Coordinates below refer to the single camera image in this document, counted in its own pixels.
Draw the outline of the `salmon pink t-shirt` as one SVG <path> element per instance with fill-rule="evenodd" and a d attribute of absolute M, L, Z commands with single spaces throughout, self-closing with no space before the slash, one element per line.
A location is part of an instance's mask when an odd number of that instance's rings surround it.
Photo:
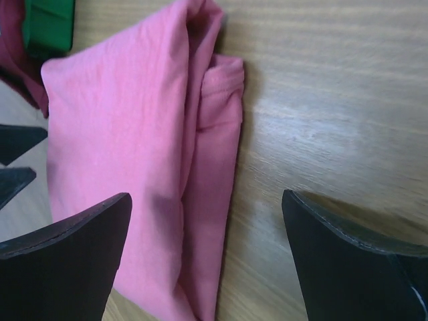
<path fill-rule="evenodd" d="M 244 91 L 223 13 L 175 1 L 41 69 L 54 221 L 132 197 L 115 289 L 159 320 L 213 320 Z"/>

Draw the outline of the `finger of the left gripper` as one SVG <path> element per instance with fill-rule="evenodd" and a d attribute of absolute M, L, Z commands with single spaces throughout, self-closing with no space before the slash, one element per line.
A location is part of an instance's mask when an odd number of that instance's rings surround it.
<path fill-rule="evenodd" d="M 0 172 L 0 209 L 36 178 L 36 172 L 29 167 L 3 168 Z"/>
<path fill-rule="evenodd" d="M 47 130 L 35 126 L 1 125 L 1 164 L 10 165 L 47 138 Z"/>

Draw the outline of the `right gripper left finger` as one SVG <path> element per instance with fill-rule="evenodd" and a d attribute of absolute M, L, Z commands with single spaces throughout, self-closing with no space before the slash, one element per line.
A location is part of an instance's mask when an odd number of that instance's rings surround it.
<path fill-rule="evenodd" d="M 128 233 L 132 198 L 1 243 L 2 320 L 101 320 Z"/>

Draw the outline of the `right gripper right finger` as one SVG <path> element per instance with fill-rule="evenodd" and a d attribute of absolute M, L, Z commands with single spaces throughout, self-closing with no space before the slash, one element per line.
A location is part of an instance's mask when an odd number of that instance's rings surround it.
<path fill-rule="evenodd" d="M 282 212 L 309 320 L 426 320 L 427 247 L 285 190 Z"/>

